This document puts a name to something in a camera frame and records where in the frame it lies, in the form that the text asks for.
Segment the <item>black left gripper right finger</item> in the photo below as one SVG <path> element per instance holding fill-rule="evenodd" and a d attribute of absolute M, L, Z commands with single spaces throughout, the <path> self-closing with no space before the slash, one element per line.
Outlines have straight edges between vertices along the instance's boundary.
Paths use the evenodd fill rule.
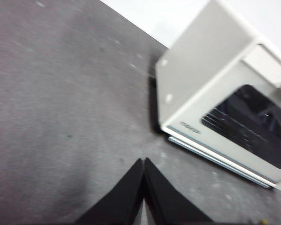
<path fill-rule="evenodd" d="M 153 162 L 144 160 L 144 197 L 157 225 L 206 225 L 214 221 L 185 198 Z"/>

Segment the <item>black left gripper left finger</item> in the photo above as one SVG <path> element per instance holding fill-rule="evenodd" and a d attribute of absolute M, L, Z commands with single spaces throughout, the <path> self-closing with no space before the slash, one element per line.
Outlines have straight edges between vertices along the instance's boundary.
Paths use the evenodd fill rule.
<path fill-rule="evenodd" d="M 76 220 L 76 224 L 133 224 L 143 201 L 143 175 L 143 161 L 139 158 L 109 193 Z"/>

